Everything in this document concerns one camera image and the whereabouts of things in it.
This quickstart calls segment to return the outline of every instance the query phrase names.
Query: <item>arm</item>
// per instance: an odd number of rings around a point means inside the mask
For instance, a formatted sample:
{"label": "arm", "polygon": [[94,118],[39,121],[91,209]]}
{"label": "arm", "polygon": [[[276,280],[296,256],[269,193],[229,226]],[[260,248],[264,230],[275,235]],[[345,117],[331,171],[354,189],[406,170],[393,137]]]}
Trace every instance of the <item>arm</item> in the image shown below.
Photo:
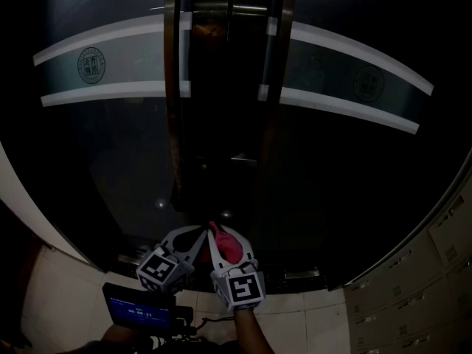
{"label": "arm", "polygon": [[252,310],[235,312],[237,342],[245,354],[274,354]]}

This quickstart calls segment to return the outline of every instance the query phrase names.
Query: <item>cable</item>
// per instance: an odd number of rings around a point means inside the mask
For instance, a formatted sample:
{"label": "cable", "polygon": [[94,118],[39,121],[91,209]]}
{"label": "cable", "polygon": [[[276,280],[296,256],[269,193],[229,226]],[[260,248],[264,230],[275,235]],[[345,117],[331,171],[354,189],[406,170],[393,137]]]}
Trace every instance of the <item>cable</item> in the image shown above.
{"label": "cable", "polygon": [[197,330],[201,329],[202,327],[205,326],[205,324],[207,322],[230,322],[232,320],[234,320],[235,318],[233,316],[229,316],[229,317],[223,317],[222,319],[218,319],[218,320],[212,320],[212,319],[209,319],[208,317],[204,317],[202,320],[203,322],[197,327]]}

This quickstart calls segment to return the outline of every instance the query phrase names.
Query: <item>red object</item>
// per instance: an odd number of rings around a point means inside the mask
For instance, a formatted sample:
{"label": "red object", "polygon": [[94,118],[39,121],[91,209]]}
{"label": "red object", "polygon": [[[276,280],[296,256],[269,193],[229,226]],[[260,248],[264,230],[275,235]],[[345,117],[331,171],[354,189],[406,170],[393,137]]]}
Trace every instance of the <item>red object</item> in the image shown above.
{"label": "red object", "polygon": [[214,221],[209,225],[215,230],[215,242],[219,251],[223,252],[226,261],[232,265],[239,263],[243,259],[243,246],[237,238],[228,232],[222,232]]}

